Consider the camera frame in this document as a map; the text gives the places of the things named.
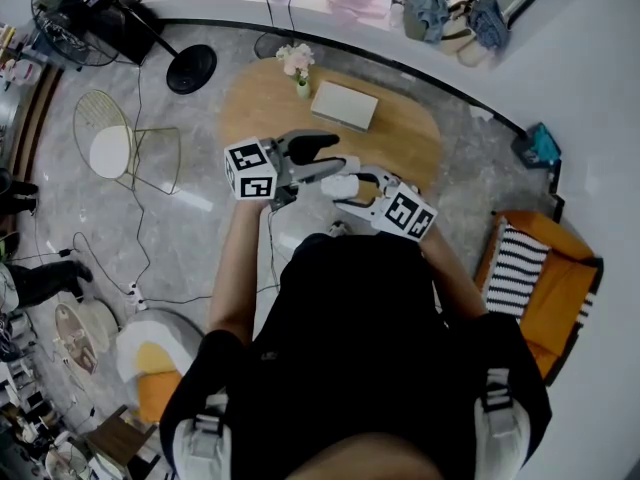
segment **round white seat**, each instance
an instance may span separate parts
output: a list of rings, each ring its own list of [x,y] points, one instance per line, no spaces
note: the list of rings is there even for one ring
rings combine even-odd
[[[116,179],[126,172],[131,156],[130,137],[133,131],[124,125],[98,132],[89,151],[89,165],[98,176]]]

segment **marble floor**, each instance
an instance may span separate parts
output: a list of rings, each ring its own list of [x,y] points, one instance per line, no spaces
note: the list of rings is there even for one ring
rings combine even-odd
[[[140,278],[145,297],[181,301],[209,295],[219,261],[221,246],[234,205],[216,140],[216,120],[225,93],[234,77],[254,62],[253,45],[259,32],[245,29],[172,25],[164,36],[180,50],[195,43],[211,44],[219,64],[208,84],[200,91],[178,96],[165,84],[171,58],[158,47],[149,54],[141,72],[143,107],[138,127],[176,126],[182,135],[182,172],[179,188],[188,197],[168,197],[143,184],[138,197],[145,208],[140,240],[151,259],[151,266]],[[435,118],[443,141],[442,169],[431,201],[440,215],[438,223],[464,265],[473,272],[482,253],[491,223],[491,211],[536,209],[549,213],[552,201],[546,196],[547,178],[541,171],[527,171],[509,148],[513,133],[495,120],[485,122],[470,114],[464,101],[426,82],[403,76],[395,69],[329,47],[311,44],[319,65],[349,73],[405,94],[424,105]],[[76,102],[90,89],[109,93],[135,120],[139,109],[138,68],[112,63],[101,68],[67,71],[53,97],[42,130],[33,171],[40,185],[40,205],[36,220],[21,215],[22,245],[19,256],[70,247],[75,232],[86,235],[91,248],[107,273],[120,287],[135,280],[146,260],[136,231],[140,210],[130,191],[93,174],[82,162],[74,144],[72,116]],[[145,156],[145,168],[154,181],[167,182],[166,162],[171,153]],[[275,265],[281,272],[295,245],[310,233],[323,231],[336,218],[350,222],[358,232],[371,232],[363,222],[341,215],[317,187],[301,190],[298,201],[273,218]],[[100,271],[82,239],[74,255],[95,275],[89,294],[105,301],[119,323],[133,314],[125,297]],[[46,256],[45,262],[56,256]],[[270,269],[267,226],[262,226],[258,287],[274,284]],[[34,267],[39,260],[23,262]],[[256,328],[259,329],[276,296],[274,289],[258,295]],[[80,431],[90,430],[128,397],[114,369],[112,354],[99,357],[97,372],[87,375],[74,366],[70,372],[54,351],[53,310],[57,299],[29,310],[42,347],[36,348],[36,362],[50,396],[64,411],[71,425],[82,423]],[[205,328],[208,301],[185,305],[150,303],[170,308]],[[71,405],[72,396],[77,405]],[[87,419],[95,407],[94,417]]]

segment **small vase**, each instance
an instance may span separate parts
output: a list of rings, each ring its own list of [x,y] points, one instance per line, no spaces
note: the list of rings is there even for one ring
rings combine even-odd
[[[298,80],[296,84],[296,91],[298,92],[298,96],[303,100],[309,99],[311,96],[311,85],[309,84],[309,80]]]

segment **gold wire chair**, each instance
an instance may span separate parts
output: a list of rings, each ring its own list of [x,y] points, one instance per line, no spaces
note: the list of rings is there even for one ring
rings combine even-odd
[[[178,163],[169,191],[138,175],[143,140],[147,135],[162,132],[173,132],[178,143]],[[88,141],[81,140],[80,136],[90,138],[88,151]],[[73,113],[73,138],[84,163],[101,178],[114,180],[129,190],[133,190],[137,180],[163,194],[173,195],[177,192],[176,184],[182,160],[180,131],[177,128],[145,128],[134,131],[131,122],[113,98],[103,91],[93,90],[83,95],[76,104]]]

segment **black and white striped pillow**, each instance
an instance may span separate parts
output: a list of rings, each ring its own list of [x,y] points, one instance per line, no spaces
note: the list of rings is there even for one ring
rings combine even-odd
[[[507,224],[484,290],[487,309],[512,315],[520,322],[549,249]]]

